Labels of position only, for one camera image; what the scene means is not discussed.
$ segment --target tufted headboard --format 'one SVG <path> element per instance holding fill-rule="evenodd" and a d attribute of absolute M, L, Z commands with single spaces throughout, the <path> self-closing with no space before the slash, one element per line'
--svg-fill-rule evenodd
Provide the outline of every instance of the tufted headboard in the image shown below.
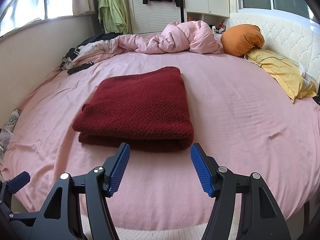
<path fill-rule="evenodd" d="M 270 49 L 301 63 L 320 83 L 320 35 L 282 18 L 252 13 L 230 13 L 230 27 L 257 25 L 265 38 L 264 49 Z"/>

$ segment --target green curtain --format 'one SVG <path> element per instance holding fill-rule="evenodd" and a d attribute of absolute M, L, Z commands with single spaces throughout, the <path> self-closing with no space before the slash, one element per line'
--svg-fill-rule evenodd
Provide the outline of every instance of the green curtain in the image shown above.
<path fill-rule="evenodd" d="M 125 0 L 98 0 L 99 20 L 105 33 L 128 33 L 128 15 Z"/>

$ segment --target red knitted fabric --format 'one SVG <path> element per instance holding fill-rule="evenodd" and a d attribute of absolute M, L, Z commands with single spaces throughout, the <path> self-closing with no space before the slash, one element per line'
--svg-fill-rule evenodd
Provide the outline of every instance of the red knitted fabric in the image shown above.
<path fill-rule="evenodd" d="M 153 152 L 184 150 L 194 131 L 180 70 L 111 77 L 84 104 L 73 129 L 79 142 Z"/>

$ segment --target louvered door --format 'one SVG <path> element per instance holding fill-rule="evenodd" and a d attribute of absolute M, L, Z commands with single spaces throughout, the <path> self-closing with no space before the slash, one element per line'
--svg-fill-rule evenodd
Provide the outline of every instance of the louvered door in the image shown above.
<path fill-rule="evenodd" d="M 162 32 L 170 22 L 180 22 L 180 7 L 175 2 L 129 0 L 133 34 Z"/>

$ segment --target silver bolt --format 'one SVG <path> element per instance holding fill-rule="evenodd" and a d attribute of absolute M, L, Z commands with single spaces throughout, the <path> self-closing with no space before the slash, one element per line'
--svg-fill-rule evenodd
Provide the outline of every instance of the silver bolt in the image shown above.
<path fill-rule="evenodd" d="M 252 177 L 254 177 L 255 179 L 260 179 L 261 178 L 260 174 L 256 173 L 256 172 L 254 174 L 252 174 Z"/>
<path fill-rule="evenodd" d="M 67 179 L 69 178 L 69 174 L 68 173 L 62 173 L 60 176 L 60 179 Z"/>
<path fill-rule="evenodd" d="M 228 171 L 228 169 L 227 169 L 226 167 L 224 167 L 224 166 L 220 166 L 220 167 L 218 168 L 218 171 L 225 173 L 225 172 Z"/>
<path fill-rule="evenodd" d="M 95 167 L 94 170 L 93 170 L 95 173 L 100 173 L 103 171 L 103 168 L 102 167 Z"/>

